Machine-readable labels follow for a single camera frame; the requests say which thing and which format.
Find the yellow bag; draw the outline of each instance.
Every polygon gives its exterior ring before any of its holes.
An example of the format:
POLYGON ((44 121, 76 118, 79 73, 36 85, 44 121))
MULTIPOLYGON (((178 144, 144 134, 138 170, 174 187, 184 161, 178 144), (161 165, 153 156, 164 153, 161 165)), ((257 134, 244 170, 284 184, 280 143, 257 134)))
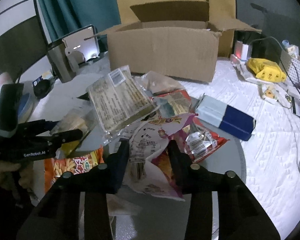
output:
POLYGON ((256 74, 256 78, 264 81, 279 83, 284 82, 287 78, 277 63, 264 58, 249 59, 247 67, 256 74))

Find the paper label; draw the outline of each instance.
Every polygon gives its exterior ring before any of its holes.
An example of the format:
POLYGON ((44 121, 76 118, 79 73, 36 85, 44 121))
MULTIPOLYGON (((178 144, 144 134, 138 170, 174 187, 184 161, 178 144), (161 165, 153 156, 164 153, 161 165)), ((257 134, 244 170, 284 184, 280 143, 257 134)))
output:
POLYGON ((137 88, 127 70, 112 71, 92 84, 88 91, 105 132, 115 130, 151 105, 150 99, 137 88))

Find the textured bedspread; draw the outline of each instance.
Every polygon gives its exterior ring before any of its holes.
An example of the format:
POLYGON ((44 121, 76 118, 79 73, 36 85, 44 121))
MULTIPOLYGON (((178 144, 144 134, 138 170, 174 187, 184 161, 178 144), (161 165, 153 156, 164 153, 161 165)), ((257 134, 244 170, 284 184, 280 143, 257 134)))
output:
POLYGON ((181 82, 190 96, 203 93, 227 103, 257 120, 248 142, 246 185, 261 203, 284 239, 300 220, 300 119, 290 109, 263 101, 258 86, 243 80, 229 60, 217 62, 208 85, 181 82))

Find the plastic food package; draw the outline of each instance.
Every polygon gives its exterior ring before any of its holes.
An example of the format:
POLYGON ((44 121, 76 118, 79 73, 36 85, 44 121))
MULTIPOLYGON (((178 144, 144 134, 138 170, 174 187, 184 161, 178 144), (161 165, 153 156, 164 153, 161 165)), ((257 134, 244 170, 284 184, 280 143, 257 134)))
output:
POLYGON ((269 84, 261 86, 261 98, 272 105, 277 102, 283 107, 290 108, 291 103, 286 98, 287 93, 278 84, 269 84))
POLYGON ((66 171, 75 174, 85 173, 93 167, 103 163, 103 148, 95 150, 87 155, 57 160, 54 158, 44 160, 44 188, 47 192, 56 180, 66 171))
POLYGON ((105 137, 117 134, 155 110, 153 102, 131 77, 129 66, 100 78, 87 88, 87 92, 105 137))
POLYGON ((278 92, 275 90, 274 85, 262 85, 261 86, 261 90, 262 90, 262 98, 275 105, 278 101, 278 92))
POLYGON ((138 84, 153 94, 169 93, 174 90, 184 90, 185 87, 173 78, 149 71, 141 77, 135 77, 138 84))
POLYGON ((159 118, 169 118, 189 113, 192 106, 191 98, 185 90, 177 90, 153 97, 153 101, 160 105, 158 110, 159 118))
POLYGON ((277 63, 267 59, 251 58, 247 61, 247 67, 256 74, 256 78, 261 80, 283 82, 287 78, 277 63))
POLYGON ((170 160, 163 153, 171 135, 192 123, 195 114, 141 122, 130 139, 130 157, 124 176, 134 191, 157 197, 183 200, 173 182, 170 160))
POLYGON ((198 163, 218 150, 228 140, 206 128, 197 117, 193 123, 176 132, 173 137, 180 152, 187 153, 193 163, 198 163))
MULTIPOLYGON (((96 124, 97 121, 95 119, 94 110, 91 110, 85 114, 81 110, 72 109, 50 131, 50 135, 58 132, 80 129, 83 132, 83 138, 85 138, 85 136, 96 126, 96 124)), ((76 149, 79 143, 80 140, 62 144, 61 148, 57 151, 57 157, 60 155, 68 157, 70 153, 76 149)))
POLYGON ((256 78, 256 75, 254 75, 250 70, 247 69, 246 62, 240 60, 237 56, 231 54, 230 56, 231 64, 239 70, 241 76, 244 78, 245 81, 248 81, 250 83, 260 85, 260 84, 270 84, 269 81, 264 81, 261 79, 256 78))

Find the box flap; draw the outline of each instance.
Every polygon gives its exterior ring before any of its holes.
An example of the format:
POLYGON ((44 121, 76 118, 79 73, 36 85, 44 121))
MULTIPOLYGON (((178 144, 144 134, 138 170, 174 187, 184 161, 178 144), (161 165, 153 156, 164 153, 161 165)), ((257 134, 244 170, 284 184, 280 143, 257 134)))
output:
POLYGON ((141 22, 209 20, 206 1, 163 1, 130 6, 141 22))
POLYGON ((128 24, 119 24, 119 25, 115 25, 115 26, 112 26, 110 28, 107 28, 106 30, 104 31, 101 31, 98 33, 98 35, 107 35, 109 33, 114 33, 122 28, 125 28, 129 25, 133 25, 133 24, 136 24, 136 23, 128 23, 128 24))
POLYGON ((211 29, 213 31, 229 31, 229 30, 236 30, 236 31, 253 31, 257 33, 261 33, 261 30, 255 29, 248 24, 239 21, 238 19, 218 19, 218 20, 212 20, 209 22, 211 26, 211 29))

